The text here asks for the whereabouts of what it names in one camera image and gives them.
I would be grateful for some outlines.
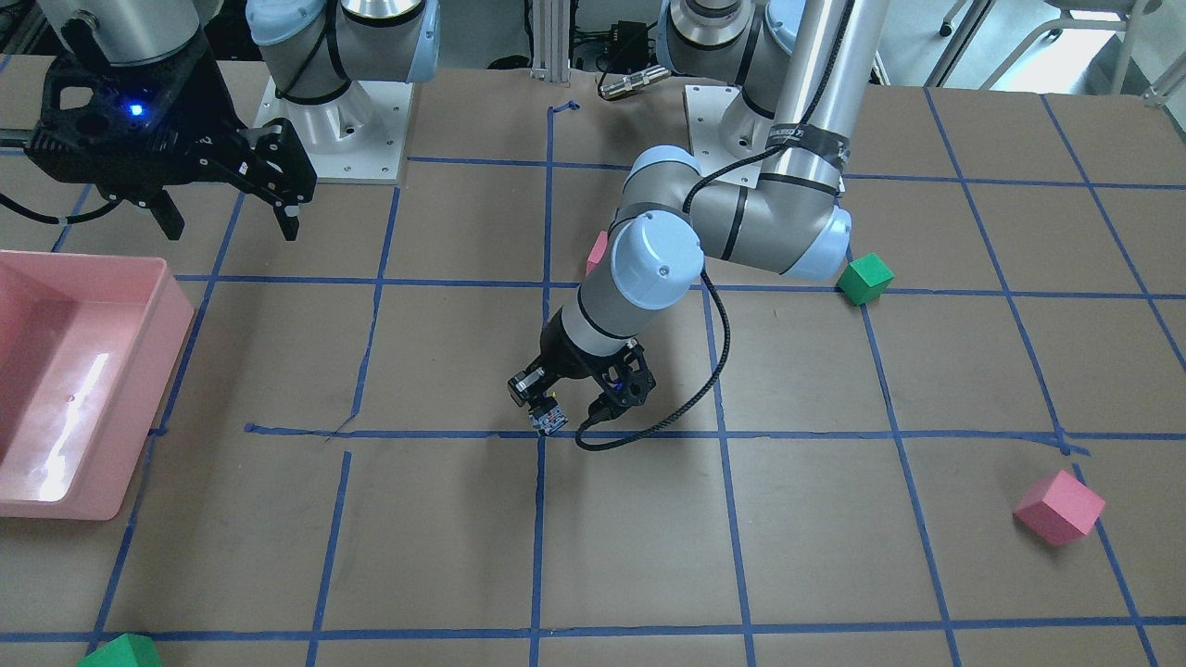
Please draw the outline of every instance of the cable connector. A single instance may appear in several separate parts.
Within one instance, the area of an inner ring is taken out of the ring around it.
[[[601,97],[605,100],[621,100],[635,93],[671,77],[671,70],[663,65],[651,65],[640,72],[627,74],[620,81],[606,83],[600,87]]]

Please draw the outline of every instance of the blue tape line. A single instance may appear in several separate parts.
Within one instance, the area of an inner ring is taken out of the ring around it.
[[[374,440],[400,440],[408,438],[453,440],[482,438],[533,439],[540,437],[540,434],[535,431],[327,431],[323,428],[260,426],[259,424],[253,423],[243,425],[243,432],[255,433],[257,436],[317,436],[320,438]]]
[[[1018,333],[1021,335],[1021,343],[1026,348],[1026,354],[1029,355],[1029,363],[1033,366],[1034,375],[1038,376],[1038,386],[1041,388],[1042,399],[1046,401],[1046,409],[1050,412],[1050,420],[1054,426],[1054,433],[1061,438],[1064,431],[1061,423],[1058,420],[1058,412],[1054,409],[1054,399],[1051,396],[1050,387],[1046,386],[1046,376],[1042,374],[1041,364],[1038,363],[1038,354],[1034,351],[1033,342],[1029,339],[1029,332],[1026,331],[1026,325],[1021,322],[1021,311],[1018,310],[1016,301],[1013,296],[1009,294],[1009,282],[1005,278],[1005,271],[1001,268],[1001,261],[997,259],[996,250],[993,248],[993,242],[988,237],[988,228],[984,227],[984,221],[980,216],[980,208],[976,205],[976,201],[971,196],[971,189],[968,188],[968,182],[964,179],[963,169],[959,166],[958,158],[956,158],[956,152],[951,145],[951,139],[948,136],[948,131],[943,127],[943,119],[939,117],[939,110],[935,106],[931,91],[924,88],[923,95],[926,96],[926,104],[931,109],[931,116],[935,119],[936,127],[938,127],[939,136],[943,139],[943,146],[948,151],[948,158],[951,159],[951,166],[956,170],[956,176],[959,178],[959,185],[963,188],[964,197],[968,199],[968,207],[971,209],[971,215],[976,220],[976,228],[980,230],[980,236],[984,241],[984,248],[988,250],[988,258],[993,262],[993,269],[996,272],[996,278],[1001,282],[1001,290],[1006,292],[1005,300],[1009,304],[1009,311],[1013,313],[1013,320],[1016,323]]]
[[[439,165],[480,165],[480,166],[522,166],[522,167],[556,167],[556,169],[585,169],[594,171],[630,171],[630,165],[611,165],[605,163],[570,163],[554,160],[500,160],[492,158],[433,158],[413,155],[409,163],[432,163]]]
[[[1143,616],[1144,627],[1186,625],[1186,616]],[[952,621],[956,630],[1001,630],[1022,628],[1126,628],[1134,627],[1131,616],[1083,616],[1046,618],[968,618]],[[755,635],[804,635],[850,633],[918,633],[942,630],[942,621],[879,621],[865,623],[759,623],[751,630]],[[632,637],[632,636],[716,636],[741,635],[740,624],[725,625],[639,625],[639,627],[576,627],[543,629],[546,639],[566,637]],[[110,641],[123,630],[103,631],[100,641]],[[155,642],[275,642],[313,639],[319,641],[401,641],[401,640],[515,640],[528,639],[529,628],[428,628],[428,629],[344,629],[323,630],[170,630],[142,633]],[[0,633],[0,643],[81,643],[91,633]]]
[[[1092,183],[1091,185],[1110,190],[1186,190],[1186,185],[1177,184],[1154,185],[1147,183]]]
[[[536,280],[457,280],[448,278],[383,278],[381,280],[375,280],[372,278],[334,278],[334,277],[317,277],[317,275],[200,275],[200,274],[187,274],[181,273],[174,275],[174,278],[183,282],[205,282],[209,280],[215,280],[217,282],[285,282],[285,284],[299,284],[299,285],[375,285],[376,282],[382,282],[383,285],[400,285],[408,287],[522,287],[522,288],[541,288],[549,287],[553,290],[575,290],[580,287],[580,282],[556,282],[556,281],[536,281]],[[701,287],[694,286],[693,288],[700,290]],[[803,293],[836,293],[840,290],[834,286],[828,285],[718,285],[716,290],[719,292],[803,292]],[[1034,299],[1120,299],[1120,300],[1148,300],[1149,298],[1156,300],[1173,300],[1182,301],[1186,300],[1186,294],[1168,294],[1168,293],[1156,293],[1156,294],[1140,294],[1140,293],[1124,293],[1124,292],[1046,292],[1046,291],[1009,291],[1005,292],[1002,290],[965,290],[965,288],[940,288],[932,290],[925,287],[888,287],[885,291],[886,294],[912,294],[912,296],[942,296],[942,297],[996,297],[1001,298],[1006,294],[1013,297],[1025,297]]]
[[[1101,431],[1072,431],[1072,438],[1084,440],[1186,440],[1186,433],[1105,433]]]
[[[547,483],[547,438],[536,438],[535,529],[531,542],[531,646],[528,663],[540,663],[540,627],[543,606],[543,490]]]
[[[848,250],[852,261],[853,250]],[[914,483],[914,472],[910,465],[910,457],[906,453],[906,443],[903,439],[901,428],[898,426],[898,414],[893,408],[893,398],[890,395],[890,382],[886,379],[885,364],[881,362],[881,348],[878,345],[876,333],[873,331],[873,319],[869,317],[869,307],[861,305],[861,319],[865,320],[865,335],[869,341],[869,351],[873,352],[873,364],[878,371],[878,383],[881,386],[881,398],[885,400],[886,417],[890,420],[890,430],[893,432],[894,446],[898,450],[898,462],[901,464],[901,472],[906,479],[906,490],[910,494],[910,504],[914,510],[914,523],[918,526],[918,536],[923,545],[923,555],[926,557],[926,568],[931,574],[931,586],[935,589],[935,602],[939,609],[943,634],[948,639],[948,650],[951,654],[954,667],[961,667],[959,647],[956,643],[955,627],[951,624],[951,612],[948,610],[946,595],[943,592],[943,582],[939,579],[939,566],[935,560],[935,550],[931,547],[931,536],[926,529],[926,519],[923,515],[923,502],[918,496],[918,485]]]
[[[1091,179],[1088,178],[1088,172],[1083,169],[1083,163],[1079,161],[1079,155],[1075,152],[1071,146],[1071,140],[1063,132],[1063,125],[1058,122],[1058,117],[1054,115],[1054,109],[1051,108],[1050,101],[1045,95],[1039,96],[1041,103],[1046,107],[1046,114],[1050,116],[1052,123],[1054,123],[1054,129],[1058,131],[1059,138],[1063,140],[1063,145],[1066,146],[1066,152],[1071,154],[1071,160],[1075,161],[1075,169],[1079,170],[1079,176],[1083,177],[1083,183],[1088,186],[1088,191],[1091,192],[1091,198],[1096,203],[1096,208],[1099,209],[1099,215],[1104,218],[1104,224],[1108,225],[1108,231],[1112,236],[1112,241],[1116,242],[1116,247],[1120,248],[1120,254],[1124,256],[1124,263],[1128,265],[1128,269],[1133,273],[1133,279],[1136,280],[1136,286],[1140,287],[1141,293],[1147,298],[1149,297],[1149,288],[1146,286],[1144,280],[1141,278],[1141,272],[1136,269],[1136,263],[1133,261],[1133,255],[1128,253],[1128,248],[1124,247],[1124,242],[1120,239],[1120,233],[1116,230],[1116,225],[1112,224],[1111,216],[1108,215],[1108,210],[1104,208],[1103,201],[1099,198],[1099,192],[1096,191],[1095,185]],[[1169,348],[1173,350],[1174,356],[1178,357],[1178,366],[1182,370],[1186,370],[1186,357],[1182,356],[1182,350],[1178,347],[1178,341],[1174,339],[1174,335],[1169,331],[1169,325],[1166,324],[1166,319],[1161,317],[1161,309],[1158,307],[1156,301],[1148,298],[1149,309],[1153,311],[1153,317],[1156,318],[1158,325],[1161,326],[1161,332],[1166,336],[1166,341],[1169,342]]]
[[[1020,185],[1031,188],[1086,188],[1070,180],[1014,180],[1009,178],[952,178],[950,176],[907,176],[901,173],[846,173],[846,180],[907,180],[916,183],[970,183],[974,185]],[[1186,184],[1093,183],[1096,188],[1118,190],[1186,190]]]
[[[198,306],[198,312],[193,318],[193,326],[190,331],[190,338],[185,343],[185,350],[181,352],[181,361],[177,367],[177,381],[173,382],[173,388],[170,390],[168,400],[165,402],[165,411],[161,413],[160,426],[162,428],[168,427],[168,421],[173,417],[173,408],[177,406],[177,396],[181,390],[181,380],[185,377],[185,373],[190,368],[190,360],[193,358],[193,349],[198,343],[198,331],[202,330],[202,324],[206,319],[206,310],[210,306],[210,299],[213,297],[215,286],[218,284],[217,277],[222,271],[223,261],[227,259],[227,250],[230,248],[230,240],[235,236],[235,228],[238,225],[238,216],[243,211],[243,202],[247,199],[247,195],[240,192],[238,197],[235,199],[235,208],[231,210],[230,221],[227,223],[227,231],[223,233],[222,243],[218,246],[218,254],[215,256],[215,266],[210,271],[211,279],[206,281],[206,290],[202,296],[202,305]]]
[[[333,520],[330,522],[330,540],[325,546],[325,564],[321,566],[321,585],[317,591],[317,609],[313,610],[313,636],[308,640],[308,652],[305,654],[305,667],[317,665],[317,648],[321,640],[321,624],[325,621],[325,604],[330,599],[330,579],[333,576],[333,560],[338,554],[338,533],[342,531],[342,510],[346,506],[346,488],[350,485],[350,462],[353,453],[342,452],[342,474],[338,478],[338,495],[333,501]]]
[[[1020,628],[1109,628],[1133,624],[1128,616],[1053,617],[1053,618],[986,618],[952,621],[957,630],[1008,630]]]
[[[120,551],[115,554],[115,564],[111,566],[111,574],[107,579],[107,589],[103,591],[103,601],[98,605],[98,614],[95,615],[94,629],[88,635],[87,655],[98,648],[101,635],[107,625],[107,617],[111,614],[111,603],[115,601],[115,591],[120,586],[120,578],[123,574],[123,566],[128,561],[128,552],[132,550],[132,538],[135,535],[136,526],[140,522],[140,508],[144,504],[145,490],[148,488],[148,472],[152,469],[152,455],[157,449],[157,438],[148,438],[145,447],[144,463],[141,464],[140,487],[136,489],[136,497],[132,502],[132,512],[128,514],[128,523],[123,528],[123,538],[120,540]]]
[[[551,163],[556,169],[588,169],[601,171],[630,171],[630,165],[607,165],[601,163]]]
[[[716,368],[716,330],[713,326],[713,303],[707,290],[700,292],[704,309],[704,329],[708,336],[708,368]],[[745,578],[745,558],[741,553],[741,531],[738,525],[737,496],[733,491],[733,464],[729,458],[729,440],[726,434],[725,400],[721,383],[713,385],[713,402],[716,407],[716,433],[721,453],[721,476],[725,483],[725,510],[729,521],[729,544],[733,550],[733,573],[737,577],[738,604],[741,611],[741,633],[745,641],[747,667],[757,667],[758,654],[753,646],[753,618],[750,614],[750,587]]]
[[[350,407],[350,417],[342,424],[345,426],[351,419],[358,417],[363,409],[363,394],[366,390],[366,374],[370,370],[370,352],[375,345],[375,329],[378,326],[378,313],[383,301],[383,275],[387,273],[388,258],[391,254],[391,237],[395,235],[395,220],[400,209],[400,189],[391,191],[391,207],[387,214],[387,231],[383,234],[383,249],[378,256],[378,269],[375,274],[375,293],[371,297],[371,324],[366,333],[366,349],[363,350],[363,358],[358,362],[358,379],[355,382],[355,400]]]
[[[1079,479],[1079,483],[1086,485],[1088,481],[1083,478],[1083,468],[1078,463],[1071,465],[1075,469],[1075,476]],[[1149,634],[1144,631],[1144,623],[1141,620],[1141,614],[1136,610],[1136,602],[1133,599],[1133,592],[1128,589],[1128,583],[1124,580],[1124,572],[1120,568],[1120,560],[1116,558],[1116,551],[1112,548],[1111,540],[1108,539],[1108,531],[1104,529],[1104,522],[1102,519],[1096,519],[1096,532],[1099,533],[1099,542],[1104,546],[1104,553],[1108,555],[1108,564],[1111,565],[1112,573],[1116,576],[1116,584],[1120,586],[1120,593],[1124,597],[1124,606],[1128,608],[1128,615],[1131,616],[1133,625],[1136,628],[1136,635],[1141,639],[1141,646],[1144,647],[1144,656],[1149,659],[1149,667],[1158,667],[1158,658],[1153,654],[1153,644],[1149,643]]]
[[[227,231],[223,233],[222,244],[218,247],[218,254],[215,258],[215,266],[210,272],[211,275],[218,275],[223,260],[227,258],[227,249],[230,247],[231,236],[235,234],[235,227],[238,223],[238,215],[243,210],[244,198],[246,195],[240,193],[238,198],[235,201],[235,209],[231,212],[230,220],[227,222]],[[202,331],[202,323],[205,320],[206,310],[210,305],[210,298],[213,296],[215,285],[216,282],[213,280],[206,282],[206,290],[202,298],[202,305],[198,307],[193,325],[190,328],[190,336],[186,339],[185,350],[181,352],[181,360],[178,362],[173,386],[168,390],[168,399],[166,399],[165,409],[161,412],[159,428],[168,428],[168,421],[172,418],[173,408],[177,405],[177,396],[180,394],[181,382],[185,380],[185,374],[190,368],[190,360],[193,357],[193,348],[197,344],[198,333]],[[120,578],[123,576],[123,566],[127,564],[128,551],[132,547],[132,538],[135,535],[138,520],[140,517],[140,506],[144,501],[145,489],[148,487],[148,474],[152,469],[152,455],[155,446],[157,438],[153,437],[148,440],[148,445],[145,447],[142,472],[140,475],[140,488],[136,489],[136,498],[133,502],[132,512],[128,515],[128,525],[125,528],[123,538],[120,541],[120,551],[115,555],[115,564],[111,566],[111,574],[107,580],[107,590],[103,593],[103,602],[100,604],[98,614],[95,617],[95,627],[91,631],[91,640],[87,643],[88,654],[93,653],[98,647],[100,636],[107,627],[107,617],[111,611],[111,603],[115,599],[115,591],[120,585]]]
[[[287,428],[278,426],[261,426],[248,423],[243,426],[244,433],[257,436],[315,436],[320,438],[339,439],[372,439],[372,440],[403,440],[403,439],[487,439],[503,438],[528,440],[538,437],[535,431],[385,431],[385,430],[362,430],[362,431],[330,431],[319,428]],[[557,431],[556,438],[572,438],[574,431]],[[624,438],[633,434],[633,431],[589,431],[591,438]],[[770,438],[776,440],[891,440],[894,437],[892,431],[725,431],[725,437],[729,440],[747,440]],[[973,430],[932,430],[932,431],[899,431],[904,439],[924,438],[977,438],[977,439],[1012,439],[1028,440],[1032,443],[1069,449],[1073,453],[1091,456],[1091,451],[1078,445],[1070,445],[1060,442],[1053,433],[1039,433],[1026,431],[973,431]],[[1083,439],[1161,439],[1161,440],[1186,440],[1186,433],[1069,433],[1069,436]],[[664,431],[667,439],[715,439],[721,437],[720,431]]]
[[[441,165],[486,165],[486,166],[548,166],[546,160],[496,160],[487,158],[429,158],[421,155],[408,157],[409,163],[434,163]]]

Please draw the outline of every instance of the silver metal tube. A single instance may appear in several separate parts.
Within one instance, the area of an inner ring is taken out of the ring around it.
[[[59,38],[70,19],[93,17],[95,42],[113,65],[171,56],[202,25],[192,0],[39,0],[38,6]]]
[[[856,0],[811,125],[843,136],[853,135],[888,7],[886,0]]]
[[[783,77],[783,91],[774,109],[774,125],[795,125],[803,119],[816,84],[823,76],[828,53],[843,14],[843,4],[808,0],[795,38],[795,52]]]
[[[888,0],[853,1],[836,61],[809,125],[846,139],[853,135],[887,9]],[[827,0],[809,0],[799,30],[799,46],[791,56],[774,110],[776,126],[797,125],[803,120],[828,66],[842,14],[842,7],[829,7]],[[767,159],[763,173],[795,176],[831,189],[839,188],[841,176],[840,169],[802,148]]]

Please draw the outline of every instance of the chair leg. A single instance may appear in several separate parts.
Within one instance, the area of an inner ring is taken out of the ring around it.
[[[948,9],[946,15],[943,17],[943,25],[939,27],[939,34],[942,34],[943,37],[948,37],[949,34],[951,34],[951,21],[956,19],[956,14],[958,14],[959,9],[963,9],[963,6],[967,4],[968,0],[956,0],[955,4],[951,5],[951,8]]]
[[[1148,0],[1136,0],[1133,5],[1133,13],[1129,14],[1124,31],[1124,40],[1120,43],[1120,55],[1116,56],[1116,71],[1112,72],[1112,85],[1110,93],[1120,95],[1124,87],[1124,77],[1128,76],[1128,65],[1133,59],[1133,46],[1136,43],[1136,26],[1144,19],[1144,6]]]
[[[1018,47],[1014,49],[1013,52],[1009,53],[1007,58],[1005,58],[1005,62],[1001,63],[1001,66],[996,68],[996,70],[988,76],[984,83],[981,84],[980,89],[981,90],[990,89],[997,81],[1000,81],[1002,76],[1005,76],[1005,72],[1009,71],[1009,68],[1012,68],[1013,64],[1018,62],[1018,58],[1020,58],[1021,55],[1025,53],[1026,50],[1029,49],[1029,46],[1033,45],[1034,42],[1038,42],[1038,38],[1041,37],[1047,31],[1076,28],[1076,30],[1108,30],[1111,32],[1123,32],[1124,27],[1126,27],[1126,21],[1097,21],[1097,20],[1080,20],[1073,18],[1054,19],[1046,21],[1040,26],[1035,27],[1029,34],[1027,34],[1026,38],[1021,40],[1021,44],[1018,44]]]

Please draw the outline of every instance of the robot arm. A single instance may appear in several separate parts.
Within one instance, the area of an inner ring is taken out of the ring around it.
[[[248,129],[191,0],[39,0],[68,47],[45,77],[31,133],[6,133],[43,171],[94,183],[109,205],[149,210],[168,239],[184,221],[166,185],[225,182],[268,202],[285,239],[315,173],[288,121]],[[68,90],[89,100],[70,106]]]
[[[757,188],[713,180],[719,172],[706,178],[697,160],[674,146],[639,155],[610,227],[608,261],[548,323],[540,356],[509,381],[542,434],[567,421],[548,393],[562,377],[592,376],[601,386],[591,420],[616,418],[645,400],[653,377],[633,337],[682,297],[704,254],[816,280],[836,272],[852,221],[835,202],[887,5],[808,0],[766,150],[751,158],[765,158]],[[689,33],[708,36],[707,51],[727,51],[720,44],[735,44],[745,33],[737,26],[753,25],[746,6],[672,0],[668,28],[689,43]],[[703,32],[682,28],[681,21],[696,23],[693,15],[701,26],[718,23]]]
[[[274,99],[266,93],[268,104],[296,127],[323,179],[344,179],[342,167],[334,169],[336,159],[351,155],[356,166],[366,165],[365,155],[406,133],[407,126],[391,110],[410,106],[412,88],[371,85],[368,91],[359,82],[432,78],[440,43],[439,13],[438,0],[248,1],[251,38],[275,82]],[[398,102],[372,97],[377,89],[406,96]],[[380,161],[397,174],[401,159],[395,150]],[[393,182],[382,172],[364,173],[365,169],[358,169],[345,180]]]

